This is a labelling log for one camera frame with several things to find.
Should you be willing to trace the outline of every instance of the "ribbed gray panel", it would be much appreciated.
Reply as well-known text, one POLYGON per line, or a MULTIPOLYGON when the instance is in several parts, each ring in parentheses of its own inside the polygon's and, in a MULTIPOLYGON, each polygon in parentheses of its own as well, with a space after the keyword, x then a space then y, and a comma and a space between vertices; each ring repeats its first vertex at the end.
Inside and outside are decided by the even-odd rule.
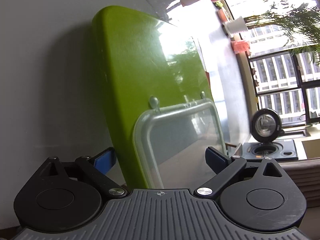
POLYGON ((66 233, 47 234, 24 229, 15 240, 303 240, 293 228, 260 234, 229 222, 211 200, 193 197, 188 190, 135 189, 123 199, 110 200, 88 225, 66 233))

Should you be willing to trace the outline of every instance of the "green plant in pot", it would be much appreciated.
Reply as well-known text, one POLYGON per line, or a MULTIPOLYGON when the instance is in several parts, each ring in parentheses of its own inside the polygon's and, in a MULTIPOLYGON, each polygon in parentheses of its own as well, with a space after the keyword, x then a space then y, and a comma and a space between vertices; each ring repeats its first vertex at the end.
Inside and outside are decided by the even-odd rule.
POLYGON ((294 47, 295 53, 312 52, 313 61, 315 61, 319 59, 319 56, 313 52, 320 51, 318 45, 320 44, 320 8, 317 5, 311 7, 308 5, 308 3, 302 3, 295 7, 290 6, 287 0, 281 0, 277 4, 274 2, 265 13, 244 18, 239 17, 233 21, 238 22, 238 27, 233 28, 227 23, 226 29, 229 33, 238 33, 241 32, 239 31, 240 24, 242 25, 242 31, 268 25, 278 25, 284 35, 288 37, 288 42, 285 45, 290 44, 294 47), (303 37, 303 44, 297 44, 296 34, 303 37))

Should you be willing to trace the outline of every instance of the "clear plastic container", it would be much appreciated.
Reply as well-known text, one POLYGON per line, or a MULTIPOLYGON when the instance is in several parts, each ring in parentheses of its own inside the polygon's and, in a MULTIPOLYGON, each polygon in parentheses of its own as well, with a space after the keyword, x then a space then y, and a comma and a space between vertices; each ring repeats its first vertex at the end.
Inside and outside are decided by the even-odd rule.
POLYGON ((193 191, 215 175, 205 162, 206 148, 226 154, 216 107, 207 98, 145 111, 133 136, 149 188, 193 191))

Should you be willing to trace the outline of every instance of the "gray wall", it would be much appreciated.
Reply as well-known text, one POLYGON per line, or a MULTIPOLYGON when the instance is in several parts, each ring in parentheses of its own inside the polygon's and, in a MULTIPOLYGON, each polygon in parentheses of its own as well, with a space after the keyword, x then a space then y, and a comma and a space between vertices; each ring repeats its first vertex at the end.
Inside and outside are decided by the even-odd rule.
POLYGON ((0 229, 18 225, 13 200, 47 157, 112 145, 92 68, 93 16, 121 5, 166 19, 172 1, 0 0, 0 229))

